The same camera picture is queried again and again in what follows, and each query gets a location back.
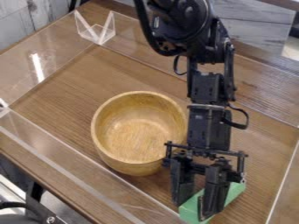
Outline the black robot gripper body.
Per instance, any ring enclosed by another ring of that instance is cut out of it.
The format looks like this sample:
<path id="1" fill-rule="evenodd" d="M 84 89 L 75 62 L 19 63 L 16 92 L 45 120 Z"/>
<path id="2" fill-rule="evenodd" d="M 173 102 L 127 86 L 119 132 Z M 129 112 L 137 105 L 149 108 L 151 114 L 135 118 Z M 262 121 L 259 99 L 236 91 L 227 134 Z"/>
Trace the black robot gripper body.
<path id="1" fill-rule="evenodd" d="M 215 161 L 220 155 L 237 158 L 237 169 L 244 169 L 245 154 L 229 150 L 231 129 L 245 130 L 248 128 L 248 113 L 236 110 L 245 116 L 244 123 L 232 122 L 232 113 L 221 106 L 192 104 L 188 106 L 189 120 L 187 129 L 187 144 L 165 143 L 165 157 L 163 165 L 169 166 L 173 160 L 192 161 L 192 158 Z"/>

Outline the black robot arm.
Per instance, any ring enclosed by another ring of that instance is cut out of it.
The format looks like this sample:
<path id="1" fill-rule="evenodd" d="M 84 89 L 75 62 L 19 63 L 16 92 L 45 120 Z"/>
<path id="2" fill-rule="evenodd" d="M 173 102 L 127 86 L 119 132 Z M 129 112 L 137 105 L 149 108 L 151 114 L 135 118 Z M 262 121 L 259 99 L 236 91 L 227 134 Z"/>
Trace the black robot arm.
<path id="1" fill-rule="evenodd" d="M 209 0 L 133 0 L 144 37 L 163 56 L 187 59 L 187 143 L 165 143 L 172 202 L 180 218 L 205 224 L 245 189 L 247 154 L 229 149 L 235 47 Z"/>

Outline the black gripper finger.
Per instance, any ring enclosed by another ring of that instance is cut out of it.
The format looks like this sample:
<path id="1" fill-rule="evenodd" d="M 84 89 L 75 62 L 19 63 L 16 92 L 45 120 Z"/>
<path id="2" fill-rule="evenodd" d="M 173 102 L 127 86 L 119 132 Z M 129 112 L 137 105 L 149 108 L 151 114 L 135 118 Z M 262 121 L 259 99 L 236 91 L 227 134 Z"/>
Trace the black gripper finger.
<path id="1" fill-rule="evenodd" d="M 193 195 L 195 175 L 205 174 L 205 165 L 189 160 L 171 160 L 172 203 L 179 207 Z"/>
<path id="2" fill-rule="evenodd" d="M 205 183 L 199 197 L 199 221 L 220 213 L 245 191 L 243 173 L 233 171 L 228 161 L 216 161 L 204 168 Z"/>

